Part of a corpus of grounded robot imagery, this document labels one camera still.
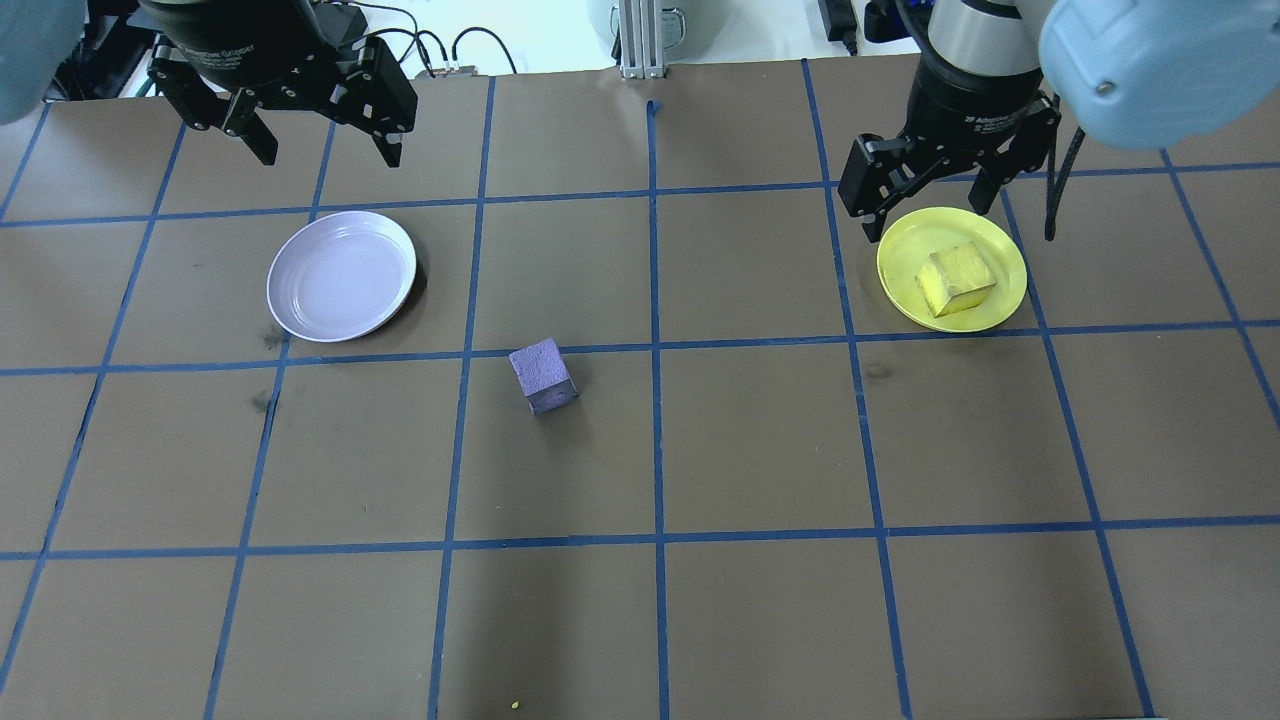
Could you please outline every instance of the robotic arm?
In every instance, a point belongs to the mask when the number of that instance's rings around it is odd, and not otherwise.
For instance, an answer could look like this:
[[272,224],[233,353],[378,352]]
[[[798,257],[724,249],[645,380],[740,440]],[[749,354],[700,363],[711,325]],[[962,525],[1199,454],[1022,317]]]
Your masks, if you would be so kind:
[[920,46],[905,127],[858,136],[840,179],[872,242],[931,181],[977,168],[969,204],[986,214],[1041,168],[1061,122],[1044,77],[1083,129],[1132,150],[1212,132],[1280,83],[1280,0],[873,0],[867,24]]
[[[312,110],[369,133],[388,167],[417,94],[358,8],[311,0],[142,0],[163,29],[147,74],[196,131],[237,137],[265,165],[278,141],[257,115]],[[230,92],[220,97],[207,78]]]

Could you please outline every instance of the blue tape grid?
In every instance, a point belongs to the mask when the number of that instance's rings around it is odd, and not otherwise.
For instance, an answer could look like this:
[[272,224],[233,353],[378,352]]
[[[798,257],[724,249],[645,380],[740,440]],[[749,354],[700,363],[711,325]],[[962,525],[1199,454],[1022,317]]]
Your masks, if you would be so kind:
[[[1018,219],[1014,217],[1014,205],[1009,200],[1009,192],[1000,191],[1000,201],[1009,218],[1009,233],[1025,258],[1021,233],[1018,231]],[[1066,436],[1071,442],[1071,452],[1075,455],[1075,468],[1080,475],[1080,487],[1084,491],[1084,501],[1089,507],[1089,520],[1093,527],[1094,538],[1098,542],[1098,552],[1102,556],[1102,569],[1107,577],[1107,587],[1111,591],[1111,602],[1115,606],[1116,620],[1120,624],[1120,634],[1124,638],[1125,653],[1129,656],[1129,669],[1133,673],[1134,685],[1138,691],[1138,701],[1142,703],[1142,712],[1146,717],[1153,717],[1155,710],[1151,703],[1151,691],[1147,688],[1147,678],[1142,670],[1142,659],[1138,656],[1138,646],[1133,638],[1133,629],[1129,625],[1129,611],[1125,609],[1124,593],[1120,592],[1120,579],[1116,575],[1115,562],[1111,559],[1111,544],[1107,542],[1106,528],[1102,525],[1102,514],[1098,510],[1098,500],[1093,492],[1093,479],[1089,477],[1089,466],[1084,460],[1084,448],[1080,445],[1080,433],[1075,427],[1075,415],[1071,413],[1071,401],[1066,393],[1066,383],[1062,380],[1062,369],[1057,363],[1057,351],[1053,348],[1053,337],[1048,333],[1048,324],[1044,322],[1044,309],[1041,306],[1039,292],[1036,290],[1036,278],[1028,261],[1027,292],[1032,300],[1032,309],[1036,311],[1036,324],[1041,328],[1041,340],[1044,343],[1044,355],[1048,357],[1048,369],[1053,377],[1053,388],[1057,392],[1059,405],[1062,407],[1062,420],[1066,423]]]
[[867,489],[870,495],[872,521],[876,525],[876,550],[879,556],[881,584],[884,589],[884,614],[888,620],[890,650],[893,653],[893,674],[897,676],[897,698],[902,717],[911,720],[911,691],[906,682],[906,659],[902,652],[902,633],[897,623],[897,596],[893,592],[893,568],[888,555],[888,536],[884,532],[884,511],[881,507],[879,480],[876,475],[876,456],[872,451],[870,420],[867,416],[867,396],[863,392],[863,372],[858,357],[858,337],[854,329],[854,314],[849,307],[849,283],[845,275],[845,259],[840,246],[840,228],[836,224],[836,204],[832,197],[831,169],[827,167],[827,146],[822,136],[822,118],[818,114],[818,97],[813,90],[813,74],[809,60],[800,61],[804,73],[804,88],[809,97],[809,114],[813,117],[813,135],[818,143],[818,163],[822,167],[822,182],[827,186],[823,200],[827,204],[827,228],[831,233],[831,254],[835,259],[836,284],[840,290],[840,311],[845,320],[845,342],[849,345],[849,369],[854,377],[854,397],[858,404],[858,429],[861,433],[863,462],[867,466]]
[[[26,169],[26,163],[31,159],[35,151],[36,142],[40,140],[40,131],[45,126],[45,118],[47,118],[49,108],[46,106],[40,117],[40,122],[36,126],[36,131],[32,133],[31,143],[27,146],[27,151],[23,155],[22,165],[19,167],[19,174],[14,177],[13,184],[9,188],[9,193],[5,199],[8,204],[18,187],[20,181],[20,172]],[[142,233],[142,240],[138,242],[138,251],[133,258],[133,268],[129,270],[129,281],[124,286],[124,296],[120,299],[120,307],[115,313],[115,322],[111,325],[111,334],[106,341],[106,350],[102,351],[102,366],[110,365],[111,355],[115,352],[115,343],[120,338],[120,328],[124,327],[124,315],[129,309],[129,301],[133,299],[133,288],[137,286],[138,274],[142,270],[142,260],[146,258],[147,246],[151,243],[151,234],[156,227],[156,217],[160,214],[160,204],[164,202],[165,192],[169,190],[169,181],[173,178],[173,168],[178,161],[178,152],[182,150],[182,140],[186,136],[186,126],[178,128],[178,136],[173,142],[173,150],[169,152],[169,164],[165,165],[164,179],[160,181],[160,190],[156,192],[155,202],[151,205],[151,217],[147,220],[146,231]],[[79,462],[81,450],[84,447],[84,436],[88,432],[88,424],[93,419],[93,409],[97,406],[97,398],[102,393],[102,382],[106,379],[106,373],[99,369],[93,379],[93,389],[90,392],[88,404],[84,407],[84,416],[81,420],[79,430],[76,433],[76,442],[72,445],[70,459],[67,461],[67,470],[63,473],[61,484],[58,487],[58,498],[54,501],[54,511],[49,518],[49,525],[45,528],[45,539],[40,547],[40,555],[36,556],[36,564],[31,571],[31,580],[27,583],[27,593],[22,598],[22,607],[18,610],[18,619],[14,623],[13,634],[9,637],[9,646],[4,653],[4,661],[0,662],[0,693],[4,693],[5,684],[9,682],[9,671],[13,669],[13,660],[18,652],[18,643],[22,639],[22,630],[27,626],[27,618],[31,614],[32,601],[36,598],[36,589],[40,587],[40,578],[45,573],[45,565],[49,561],[49,551],[54,544],[54,536],[58,533],[58,523],[61,520],[63,509],[67,506],[67,495],[72,488],[72,478],[76,477],[76,465]]]
[[[329,173],[329,156],[333,152],[333,138],[338,126],[329,123],[324,141],[324,154],[320,156],[320,170],[316,173],[316,187],[311,195],[311,208],[307,222],[315,222],[320,214],[320,196],[324,193],[324,181]],[[244,578],[250,536],[253,532],[253,516],[257,514],[257,496],[262,489],[262,470],[266,469],[266,454],[271,445],[271,429],[275,427],[275,413],[280,405],[280,391],[284,388],[284,372],[288,369],[289,346],[293,336],[284,332],[280,341],[280,355],[275,363],[275,382],[271,384],[271,400],[262,420],[262,438],[257,446],[257,459],[253,462],[253,479],[250,483],[248,501],[244,503],[244,523],[241,525],[239,546],[236,553],[236,569],[232,571],[232,587],[227,593],[227,611],[223,614],[223,626],[218,634],[218,651],[214,655],[214,670],[209,678],[209,693],[205,696],[205,720],[212,720],[218,705],[218,688],[221,685],[223,666],[227,661],[227,646],[232,637],[232,623],[236,620],[236,605],[239,601],[241,582]]]
[[484,140],[480,146],[480,182],[476,188],[475,237],[471,241],[471,286],[467,290],[467,325],[462,346],[462,372],[458,378],[458,414],[453,427],[453,464],[449,469],[449,505],[444,523],[440,557],[440,594],[435,605],[435,639],[431,644],[431,678],[428,687],[426,716],[440,716],[440,673],[444,665],[444,621],[449,603],[449,578],[453,570],[454,529],[458,518],[458,480],[462,475],[462,432],[466,428],[467,386],[471,379],[471,345],[476,325],[476,290],[480,283],[480,242],[484,236],[485,190],[489,182],[489,140],[493,135],[493,97],[497,82],[489,78],[484,110]]
[[[1055,382],[1055,388],[1059,393],[1059,400],[1062,406],[1064,420],[1068,425],[1068,432],[1071,439],[1073,451],[1075,454],[1076,465],[1080,473],[1082,487],[1084,488],[1085,498],[1089,506],[1091,519],[1088,521],[1069,521],[1069,523],[1016,523],[1016,524],[977,524],[977,525],[932,525],[932,527],[887,527],[884,524],[883,512],[879,503],[879,493],[876,475],[874,456],[872,452],[872,436],[870,427],[867,419],[865,397],[861,387],[861,373],[859,370],[858,359],[858,345],[864,342],[896,342],[896,341],[915,341],[915,340],[948,340],[955,336],[947,333],[934,333],[934,332],[910,332],[910,333],[874,333],[874,334],[860,334],[854,328],[852,314],[849,305],[849,291],[845,278],[844,259],[841,252],[838,228],[836,223],[836,206],[832,197],[832,191],[836,187],[836,181],[831,178],[829,168],[827,164],[827,154],[824,147],[824,140],[822,135],[822,123],[818,113],[817,96],[813,87],[813,78],[809,69],[808,60],[801,60],[801,72],[805,82],[805,91],[809,101],[809,110],[813,119],[814,136],[817,142],[817,151],[819,156],[819,167],[822,170],[822,179],[815,182],[792,182],[792,183],[760,183],[760,184],[733,184],[733,186],[710,186],[710,187],[672,187],[663,188],[658,187],[658,172],[657,172],[657,136],[655,136],[655,114],[659,109],[657,101],[650,101],[646,104],[646,132],[648,132],[648,150],[649,150],[649,183],[644,190],[623,190],[623,191],[605,191],[605,192],[577,192],[577,193],[547,193],[547,195],[520,195],[520,196],[500,196],[500,197],[488,197],[485,193],[486,178],[488,178],[488,159],[489,159],[489,143],[493,127],[493,102],[494,102],[494,79],[489,79],[488,99],[485,108],[485,128],[484,128],[484,142],[481,150],[481,168],[480,168],[480,182],[476,197],[460,197],[460,199],[436,199],[436,200],[422,200],[422,201],[408,201],[408,202],[366,202],[366,204],[343,204],[343,205],[323,205],[320,202],[321,192],[324,187],[324,178],[328,170],[329,155],[333,146],[334,138],[334,126],[330,124],[329,136],[325,141],[324,159],[321,161],[319,177],[316,179],[315,195],[312,197],[310,206],[285,206],[285,208],[271,208],[271,209],[259,209],[259,210],[228,210],[228,211],[209,211],[209,213],[160,213],[160,205],[164,200],[164,195],[168,190],[169,181],[173,176],[173,169],[182,149],[184,129],[179,128],[178,137],[174,141],[173,150],[169,156],[169,163],[165,168],[164,179],[161,182],[160,190],[157,192],[152,210],[147,215],[120,215],[120,217],[100,217],[100,218],[69,218],[69,219],[50,219],[50,220],[19,220],[10,222],[4,220],[9,206],[17,193],[17,188],[22,176],[35,152],[37,141],[41,132],[46,124],[49,117],[49,108],[46,106],[41,113],[36,127],[32,132],[32,137],[26,147],[22,160],[18,165],[17,173],[13,182],[10,183],[3,205],[0,205],[0,228],[24,228],[24,227],[54,227],[54,225],[81,225],[81,224],[99,224],[99,223],[122,223],[122,222],[140,222],[146,223],[146,231],[143,238],[140,243],[138,252],[134,259],[134,264],[129,275],[128,284],[125,287],[124,296],[120,302],[120,309],[115,318],[115,324],[113,325],[113,332],[108,342],[108,347],[104,351],[102,363],[99,365],[86,365],[86,366],[61,366],[61,368],[8,368],[0,369],[0,378],[3,377],[27,377],[27,375],[61,375],[61,374],[88,374],[95,375],[93,391],[90,395],[88,405],[84,411],[83,420],[81,423],[79,432],[77,434],[70,459],[68,461],[67,470],[61,486],[59,487],[58,500],[55,502],[52,516],[50,518],[49,525],[46,528],[45,539],[42,547],[38,552],[0,552],[0,561],[35,561],[32,569],[31,580],[27,585],[27,592],[23,597],[23,602],[19,610],[17,623],[14,625],[13,634],[10,637],[9,644],[5,651],[3,665],[0,665],[0,692],[4,691],[4,685],[8,680],[9,673],[12,670],[14,656],[22,637],[23,628],[26,626],[27,618],[31,611],[31,606],[40,583],[40,578],[44,573],[45,565],[49,560],[101,560],[101,559],[145,559],[145,557],[234,557],[236,570],[233,573],[232,587],[228,593],[227,611],[224,615],[224,621],[221,626],[221,633],[219,637],[219,648],[215,659],[214,673],[210,679],[210,688],[205,707],[205,717],[212,717],[214,708],[216,706],[216,694],[219,680],[221,676],[221,667],[225,661],[227,643],[230,635],[230,629],[234,620],[236,602],[238,597],[239,583],[243,575],[244,561],[247,557],[252,556],[284,556],[284,555],[337,555],[337,553],[367,553],[367,552],[413,552],[413,551],[439,551],[442,552],[442,575],[440,575],[440,591],[438,597],[438,611],[436,611],[436,626],[435,626],[435,639],[433,644],[433,659],[431,659],[431,676],[429,683],[429,717],[433,720],[439,716],[439,691],[440,691],[440,671],[443,662],[443,648],[444,648],[444,632],[445,632],[445,619],[448,609],[448,588],[449,588],[449,575],[452,568],[452,552],[454,550],[470,550],[470,551],[485,551],[485,550],[500,550],[500,548],[513,548],[513,547],[582,547],[582,546],[608,546],[608,544],[653,544],[655,548],[655,584],[657,584],[657,633],[658,633],[658,676],[659,676],[659,708],[663,720],[667,720],[671,714],[669,708],[669,678],[668,678],[668,660],[667,660],[667,626],[666,626],[666,546],[669,543],[699,543],[699,542],[772,542],[772,541],[796,541],[796,539],[841,539],[841,538],[867,538],[874,539],[877,542],[877,548],[879,552],[882,584],[884,589],[886,601],[886,614],[890,625],[891,646],[893,652],[893,664],[897,673],[899,682],[899,694],[902,707],[902,714],[908,719],[911,717],[910,707],[910,693],[906,676],[906,664],[901,647],[900,630],[897,624],[896,612],[896,600],[893,596],[892,584],[892,568],[888,555],[888,538],[897,537],[948,537],[948,536],[973,536],[973,534],[1020,534],[1020,533],[1069,533],[1069,532],[1091,532],[1094,533],[1100,553],[1103,560],[1103,566],[1107,574],[1107,582],[1111,589],[1112,601],[1115,603],[1117,620],[1120,623],[1121,633],[1124,635],[1125,648],[1129,655],[1129,661],[1132,671],[1134,675],[1134,682],[1138,689],[1139,700],[1143,706],[1143,712],[1148,716],[1155,715],[1152,700],[1149,691],[1146,685],[1143,676],[1142,662],[1138,653],[1137,643],[1133,637],[1132,628],[1129,626],[1128,614],[1124,606],[1124,597],[1120,589],[1119,578],[1116,575],[1115,565],[1111,560],[1110,548],[1107,544],[1106,533],[1108,530],[1142,530],[1142,529],[1160,529],[1160,528],[1212,528],[1212,527],[1248,527],[1248,525],[1276,525],[1280,524],[1280,515],[1245,515],[1245,516],[1225,516],[1225,518],[1157,518],[1157,519],[1130,519],[1130,520],[1103,520],[1098,511],[1097,500],[1093,493],[1092,482],[1088,474],[1088,466],[1084,459],[1083,448],[1080,447],[1079,436],[1075,429],[1075,420],[1070,409],[1070,400],[1065,388],[1065,383],[1061,377],[1061,370],[1057,364],[1056,352],[1053,350],[1053,337],[1057,336],[1071,336],[1071,334],[1094,334],[1094,333],[1137,333],[1137,332],[1183,332],[1183,331],[1206,331],[1206,329],[1234,329],[1238,332],[1245,354],[1248,356],[1249,364],[1257,377],[1260,388],[1267,401],[1274,419],[1277,427],[1280,427],[1280,406],[1277,406],[1275,393],[1268,383],[1266,373],[1258,360],[1257,352],[1253,348],[1252,341],[1248,334],[1249,328],[1275,328],[1280,327],[1280,319],[1263,319],[1263,320],[1244,320],[1231,299],[1231,295],[1222,279],[1221,272],[1213,259],[1213,254],[1206,241],[1199,223],[1196,219],[1194,210],[1190,201],[1183,190],[1179,176],[1189,173],[1212,173],[1212,172],[1248,172],[1248,170],[1274,170],[1280,169],[1280,163],[1240,163],[1240,164],[1212,164],[1212,165],[1175,165],[1166,151],[1161,151],[1162,165],[1151,168],[1125,168],[1125,169],[1097,169],[1097,170],[1078,170],[1076,174],[1082,177],[1121,177],[1121,176],[1156,176],[1167,174],[1174,184],[1175,192],[1178,195],[1179,202],[1187,215],[1187,220],[1192,227],[1196,236],[1197,243],[1204,256],[1207,265],[1213,275],[1215,283],[1226,304],[1230,314],[1229,322],[1199,322],[1199,323],[1160,323],[1160,324],[1114,324],[1114,325],[1089,325],[1089,327],[1048,327],[1044,320],[1043,309],[1041,307],[1039,297],[1034,287],[1034,279],[1029,278],[1029,295],[1032,297],[1033,309],[1036,311],[1037,327],[1036,328],[1006,328],[989,331],[987,333],[980,333],[986,337],[1041,337],[1046,347],[1046,355],[1050,360],[1051,373]],[[1044,173],[1025,173],[1025,177],[1039,178]],[[952,178],[945,178],[943,182],[965,182],[969,177],[957,176]],[[831,232],[832,252],[833,252],[833,269],[836,273],[836,281],[840,291],[841,300],[841,313],[845,319],[845,334],[842,336],[805,336],[805,337],[776,337],[776,338],[736,338],[736,340],[717,340],[717,341],[678,341],[678,342],[663,342],[660,340],[659,332],[659,292],[658,292],[658,199],[668,195],[694,195],[694,193],[732,193],[732,192],[771,192],[771,191],[786,191],[786,190],[815,190],[822,188],[824,191],[824,202],[827,206],[828,228]],[[484,220],[484,208],[488,204],[511,204],[511,202],[554,202],[564,200],[584,200],[584,199],[611,199],[611,197],[645,197],[649,200],[650,210],[650,296],[652,296],[652,342],[649,343],[614,343],[614,345],[584,345],[584,346],[570,346],[562,348],[566,354],[594,354],[594,352],[649,352],[653,360],[653,421],[654,421],[654,533],[646,534],[621,534],[621,536],[570,536],[570,537],[536,537],[536,538],[506,538],[506,539],[486,539],[486,541],[460,541],[454,539],[454,524],[456,524],[456,511],[457,511],[457,497],[458,497],[458,482],[461,470],[461,457],[462,457],[462,436],[465,429],[466,418],[466,398],[467,398],[467,383],[470,377],[470,361],[474,357],[499,357],[511,352],[512,348],[494,348],[494,350],[476,350],[472,347],[474,337],[474,323],[475,323],[475,297],[476,286],[480,270],[480,243],[483,234],[483,220]],[[1011,225],[1011,234],[1015,241],[1021,243],[1021,238],[1018,232],[1016,218],[1014,217],[1012,206],[1009,201],[1007,193],[1001,193],[1001,201],[1004,204],[1006,215]],[[476,222],[475,222],[475,237],[472,245],[472,265],[471,265],[471,286],[468,297],[468,310],[467,310],[467,325],[466,325],[466,340],[465,347],[460,352],[419,352],[419,354],[394,354],[394,355],[355,355],[355,356],[333,356],[333,357],[289,357],[289,338],[285,337],[282,342],[280,355],[276,360],[268,361],[246,361],[246,363],[188,363],[188,364],[154,364],[154,365],[113,365],[111,355],[114,354],[115,343],[119,337],[120,328],[123,327],[124,316],[128,310],[129,300],[133,295],[133,288],[137,282],[138,273],[142,268],[142,261],[146,255],[147,246],[150,243],[151,234],[154,232],[155,224],[157,222],[169,220],[189,220],[200,218],[227,218],[227,217],[244,217],[244,215],[276,215],[276,214],[302,214],[307,213],[310,219],[315,219],[319,213],[323,211],[337,211],[337,210],[384,210],[394,208],[424,208],[424,206],[447,206],[447,205],[471,205],[476,209]],[[835,345],[844,343],[849,348],[850,354],[850,370],[854,378],[855,397],[859,410],[859,429],[861,433],[863,448],[864,448],[864,461],[867,465],[868,474],[868,492],[870,493],[872,509],[873,509],[873,527],[870,528],[814,528],[814,529],[797,529],[797,530],[759,530],[759,532],[707,532],[707,533],[668,533],[664,527],[664,503],[663,503],[663,474],[662,474],[662,352],[664,351],[678,351],[678,350],[699,350],[710,347],[762,347],[762,346],[786,346],[786,345]],[[287,368],[292,365],[320,365],[320,364],[342,364],[342,363],[389,363],[389,361],[430,361],[430,360],[461,360],[462,372],[460,377],[460,393],[458,393],[458,413],[457,421],[454,427],[454,448],[453,448],[453,465],[451,470],[451,487],[449,487],[449,503],[448,503],[448,518],[445,539],[438,542],[399,542],[399,543],[349,543],[349,544],[301,544],[301,546],[251,546],[250,537],[252,529],[253,515],[256,510],[257,493],[261,487],[262,470],[265,468],[265,461],[268,456],[268,448],[270,442],[271,428],[274,425],[275,411],[279,401],[280,389],[283,387],[284,373]],[[234,547],[177,547],[177,548],[122,548],[122,550],[52,550],[51,543],[56,533],[58,523],[61,516],[61,510],[67,500],[67,495],[70,489],[70,483],[74,478],[76,465],[79,459],[81,450],[84,442],[84,434],[88,428],[88,423],[92,419],[93,409],[97,402],[97,397],[101,391],[102,382],[106,375],[116,373],[188,373],[188,372],[223,372],[223,370],[241,370],[241,369],[275,369],[275,383],[273,386],[271,402],[268,409],[266,419],[264,420],[262,438],[259,446],[259,454],[253,470],[253,479],[250,489],[250,497],[246,505],[246,518],[242,527],[242,533],[239,543]]]

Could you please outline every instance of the yellow plate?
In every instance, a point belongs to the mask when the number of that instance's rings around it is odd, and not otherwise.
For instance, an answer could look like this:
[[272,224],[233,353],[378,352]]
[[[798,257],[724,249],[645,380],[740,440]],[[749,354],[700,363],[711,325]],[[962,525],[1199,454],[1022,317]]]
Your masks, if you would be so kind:
[[[931,252],[973,241],[996,275],[996,287],[982,305],[934,318],[915,274]],[[916,323],[948,333],[973,333],[1009,319],[1027,296],[1027,263],[998,225],[959,208],[925,208],[890,225],[876,251],[881,284],[895,307]]]

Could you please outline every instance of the grid square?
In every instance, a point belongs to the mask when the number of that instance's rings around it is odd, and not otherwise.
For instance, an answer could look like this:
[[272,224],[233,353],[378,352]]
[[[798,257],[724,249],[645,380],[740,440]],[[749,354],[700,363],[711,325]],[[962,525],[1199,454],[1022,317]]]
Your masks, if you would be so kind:
[[438,552],[250,557],[214,717],[426,717]]
[[233,546],[274,372],[109,375],[58,548]]
[[667,529],[872,524],[846,345],[662,354]]
[[[187,131],[160,210],[310,206],[329,120],[312,113],[270,113],[262,119],[280,141],[274,165],[264,165],[243,142],[218,131]],[[370,152],[376,154],[372,147]]]
[[1280,318],[1280,206],[1268,192],[1280,169],[1179,176],[1235,309],[1245,320]]
[[404,305],[372,333],[348,342],[293,338],[292,357],[461,352],[471,291],[471,206],[379,210],[399,223],[417,252],[417,277]]
[[253,543],[443,539],[460,369],[456,360],[289,369]]
[[1272,92],[1244,117],[1211,135],[1193,135],[1169,149],[1179,165],[1280,163],[1280,95]]
[[1089,519],[1039,338],[858,351],[887,524]]
[[650,355],[566,364],[582,396],[535,418],[506,357],[471,363],[457,537],[653,532]]
[[675,65],[668,77],[650,91],[662,100],[659,187],[820,179],[800,63]]
[[35,562],[4,561],[0,562],[0,638],[5,638],[5,650],[14,625],[18,623],[18,614],[22,612],[22,601],[27,594],[27,583],[31,582],[31,571]]
[[[849,151],[859,135],[893,137],[902,129],[919,61],[919,55],[809,60],[831,179],[838,181],[845,172]],[[869,88],[874,88],[874,96]]]
[[[972,210],[969,205],[969,187],[972,178],[963,181],[936,182],[915,197],[908,197],[890,215],[886,228],[908,213],[923,208],[960,208]],[[879,272],[876,269],[876,255],[879,245],[867,242],[867,233],[858,220],[849,217],[838,195],[833,195],[836,204],[836,223],[840,229],[841,255],[845,260],[845,283],[849,288],[849,309],[854,315],[854,329],[859,334],[888,334],[888,333],[916,333],[925,331],[915,324],[897,307],[890,302],[884,293],[884,287],[879,281]],[[997,199],[987,219],[1009,232],[1009,220],[1005,210]],[[1014,314],[1000,324],[1000,328],[1034,328],[1036,310],[1029,299],[1024,299]]]
[[179,127],[159,97],[55,102],[5,220],[150,214]]
[[4,188],[5,193],[9,192],[9,186],[13,184],[13,178],[18,173],[18,165],[22,164],[23,155],[27,154],[27,146],[31,143],[32,133],[36,132],[36,124],[40,123],[42,108],[36,108],[20,120],[0,126],[0,188]]
[[1280,705],[1280,528],[1108,533],[1151,698],[1167,717]]
[[51,561],[0,715],[198,717],[234,565],[229,557]]
[[131,363],[274,360],[283,331],[266,273],[306,215],[157,223],[111,357]]
[[146,225],[3,228],[0,366],[99,365]]
[[485,208],[474,345],[649,342],[641,197]]
[[440,717],[657,717],[653,552],[454,552]]
[[0,378],[0,551],[44,544],[92,391],[93,375]]
[[1280,433],[1235,331],[1053,345],[1103,518],[1280,512]]
[[[649,184],[650,85],[620,82],[616,68],[503,76],[497,83],[485,188],[490,197]],[[566,118],[572,120],[566,124]],[[475,184],[468,195],[474,192]]]
[[1252,328],[1249,341],[1267,374],[1271,391],[1280,391],[1280,328]]
[[671,716],[897,717],[876,541],[667,546]]
[[475,197],[488,88],[488,78],[415,82],[417,120],[413,132],[403,136],[399,168],[387,167],[367,135],[339,126],[323,202]]
[[662,338],[845,334],[822,192],[662,197]]
[[1071,178],[1053,242],[1043,183],[1009,195],[1050,325],[1229,319],[1169,176]]
[[1142,715],[1092,533],[890,539],[920,720]]

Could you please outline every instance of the cube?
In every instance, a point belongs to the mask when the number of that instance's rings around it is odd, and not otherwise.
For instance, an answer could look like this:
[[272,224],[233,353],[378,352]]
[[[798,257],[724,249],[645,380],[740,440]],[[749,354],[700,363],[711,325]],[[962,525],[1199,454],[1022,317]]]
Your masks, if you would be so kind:
[[968,242],[931,252],[915,282],[924,293],[929,313],[941,318],[982,305],[991,288],[996,287],[996,275],[978,246]]
[[541,415],[577,398],[577,387],[568,377],[553,338],[517,350],[507,356],[516,370],[520,389],[534,415]]

